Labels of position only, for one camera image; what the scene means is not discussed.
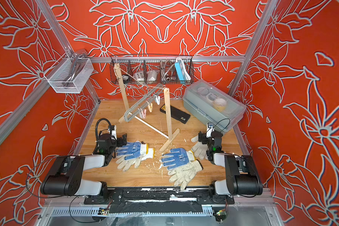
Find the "wooden drying rack stand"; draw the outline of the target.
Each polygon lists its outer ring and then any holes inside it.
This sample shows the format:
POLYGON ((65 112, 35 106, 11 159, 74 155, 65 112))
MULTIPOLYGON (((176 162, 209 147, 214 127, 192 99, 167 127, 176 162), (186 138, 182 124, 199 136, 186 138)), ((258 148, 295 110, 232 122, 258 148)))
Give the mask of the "wooden drying rack stand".
MULTIPOLYGON (((129 102, 127 99, 127 94, 126 94, 126 89, 124 86, 123 82, 123 76, 122 73, 124 70, 122 70, 121 65, 119 63, 115 63, 114 65, 114 70, 115 70, 115 76, 117 78, 117 81, 120 86, 120 91, 122 95, 122 99, 124 102, 125 110, 127 111, 131 106, 129 106, 129 102)), ((172 118, 171 118, 171 111, 170 111, 170 90, 167 87, 164 87, 163 90, 164 96, 164 103, 165 103, 165 108, 166 108, 166 124, 167 124, 167 134, 162 133, 159 131, 157 128, 153 127, 152 125, 148 124, 147 122, 143 121, 142 119, 140 120, 142 123, 150 127, 151 129, 155 130, 156 132, 160 133, 162 136, 164 136, 167 140, 165 143, 161 146, 159 151, 163 153, 165 150, 169 148, 169 145, 174 141, 174 139, 178 136, 180 133, 180 129, 172 129, 172 118)), ((125 122, 123 116, 118 120, 119 123, 125 122)))

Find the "grey clip hanger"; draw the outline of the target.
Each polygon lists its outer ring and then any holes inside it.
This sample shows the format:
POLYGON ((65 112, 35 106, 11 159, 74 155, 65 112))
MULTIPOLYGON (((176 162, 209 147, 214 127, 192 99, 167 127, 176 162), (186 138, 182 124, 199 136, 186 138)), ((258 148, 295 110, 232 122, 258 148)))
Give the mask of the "grey clip hanger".
POLYGON ((130 107, 123 118, 126 122, 131 121, 135 116, 141 113, 141 110, 145 110, 150 103, 152 103, 155 98, 160 97, 160 94, 163 93, 164 86, 162 84, 157 84, 155 87, 152 87, 140 100, 138 100, 132 107, 130 107))

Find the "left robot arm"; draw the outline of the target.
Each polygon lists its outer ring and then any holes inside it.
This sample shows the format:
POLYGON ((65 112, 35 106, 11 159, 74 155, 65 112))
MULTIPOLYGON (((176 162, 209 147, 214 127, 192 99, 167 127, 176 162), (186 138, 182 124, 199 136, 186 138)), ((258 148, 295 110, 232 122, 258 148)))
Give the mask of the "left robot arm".
POLYGON ((116 126, 106 118, 97 121, 96 146, 90 155, 67 155, 55 161, 40 186, 43 195, 109 197, 107 185, 101 181, 83 179, 83 172, 108 166, 115 150, 128 143, 127 134, 117 136, 116 126))

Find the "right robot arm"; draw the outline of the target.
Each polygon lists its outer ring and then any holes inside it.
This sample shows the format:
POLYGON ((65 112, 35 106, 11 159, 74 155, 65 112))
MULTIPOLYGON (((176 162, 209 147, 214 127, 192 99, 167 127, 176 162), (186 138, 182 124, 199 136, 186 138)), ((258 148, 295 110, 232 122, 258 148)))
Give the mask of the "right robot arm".
POLYGON ((255 197, 263 193, 263 184, 254 160, 250 155, 236 155, 222 150, 223 134, 212 131, 210 135, 199 132, 198 142, 205 146, 207 159, 225 169, 224 180, 212 182, 209 186, 211 195, 239 195, 255 197))

